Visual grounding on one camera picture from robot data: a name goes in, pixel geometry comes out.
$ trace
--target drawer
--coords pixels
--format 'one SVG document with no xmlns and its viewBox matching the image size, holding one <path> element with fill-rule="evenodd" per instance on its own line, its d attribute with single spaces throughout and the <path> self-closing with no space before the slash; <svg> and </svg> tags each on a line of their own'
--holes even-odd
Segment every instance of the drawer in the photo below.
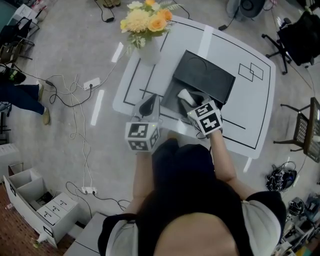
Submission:
<svg viewBox="0 0 320 256">
<path fill-rule="evenodd" d="M 76 201 L 73 201 L 67 194 L 61 193 L 57 197 L 53 199 L 55 203 L 57 203 L 64 210 L 69 212 L 76 204 Z"/>
<path fill-rule="evenodd" d="M 45 207 L 47 207 L 54 214 L 58 215 L 61 219 L 68 214 L 65 209 L 63 209 L 53 200 L 48 202 Z"/>
<path fill-rule="evenodd" d="M 60 217 L 50 211 L 46 206 L 43 206 L 39 210 L 37 210 L 37 213 L 40 214 L 52 226 L 60 220 Z"/>
</svg>

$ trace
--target white tabletop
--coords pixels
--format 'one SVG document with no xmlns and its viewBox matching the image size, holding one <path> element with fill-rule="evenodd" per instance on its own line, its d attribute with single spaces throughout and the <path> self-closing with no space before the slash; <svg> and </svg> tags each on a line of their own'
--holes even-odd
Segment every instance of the white tabletop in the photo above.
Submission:
<svg viewBox="0 0 320 256">
<path fill-rule="evenodd" d="M 222 107 L 223 136 L 230 151 L 259 157 L 267 134 L 275 93 L 276 67 L 245 43 L 208 25 L 174 16 L 171 33 L 158 37 L 161 59 L 144 65 L 134 51 L 124 71 L 113 108 L 131 115 L 144 96 L 164 96 L 172 75 L 189 50 L 235 76 L 227 103 Z M 181 121 L 181 115 L 161 107 L 162 126 L 196 137 L 198 131 Z"/>
</svg>

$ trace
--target white drawer cabinet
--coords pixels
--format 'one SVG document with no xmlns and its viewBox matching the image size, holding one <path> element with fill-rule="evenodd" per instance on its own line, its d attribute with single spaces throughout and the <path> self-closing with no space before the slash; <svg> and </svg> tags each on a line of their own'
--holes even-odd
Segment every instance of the white drawer cabinet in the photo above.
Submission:
<svg viewBox="0 0 320 256">
<path fill-rule="evenodd" d="M 39 205 L 37 200 L 47 189 L 34 168 L 3 178 L 8 197 L 19 214 L 39 235 L 46 235 L 47 241 L 57 247 L 79 218 L 78 202 L 60 193 L 45 205 Z"/>
</svg>

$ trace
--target black office chair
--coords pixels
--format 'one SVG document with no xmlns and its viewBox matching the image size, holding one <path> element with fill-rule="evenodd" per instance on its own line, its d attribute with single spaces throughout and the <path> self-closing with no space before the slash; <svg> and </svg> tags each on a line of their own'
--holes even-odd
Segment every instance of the black office chair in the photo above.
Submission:
<svg viewBox="0 0 320 256">
<path fill-rule="evenodd" d="M 283 75 L 288 73 L 287 62 L 290 64 L 292 60 L 298 66 L 314 64 L 314 58 L 320 54 L 320 18 L 317 15 L 305 11 L 296 23 L 285 18 L 277 34 L 279 39 L 276 42 L 267 34 L 262 34 L 262 38 L 268 38 L 277 47 L 277 52 L 266 57 L 282 56 Z"/>
</svg>

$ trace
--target power strip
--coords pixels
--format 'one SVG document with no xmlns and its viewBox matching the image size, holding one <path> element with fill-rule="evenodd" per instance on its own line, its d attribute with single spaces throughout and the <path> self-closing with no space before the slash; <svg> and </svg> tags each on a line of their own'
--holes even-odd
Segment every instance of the power strip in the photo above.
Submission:
<svg viewBox="0 0 320 256">
<path fill-rule="evenodd" d="M 92 80 L 90 80 L 90 81 L 88 81 L 88 82 L 85 82 L 85 83 L 83 84 L 83 89 L 85 89 L 85 90 L 87 91 L 87 90 L 90 89 L 90 85 L 92 85 L 92 89 L 93 89 L 93 88 L 97 87 L 97 86 L 100 85 L 100 84 L 101 84 L 101 80 L 100 80 L 99 77 L 97 77 L 97 78 L 92 79 Z"/>
</svg>

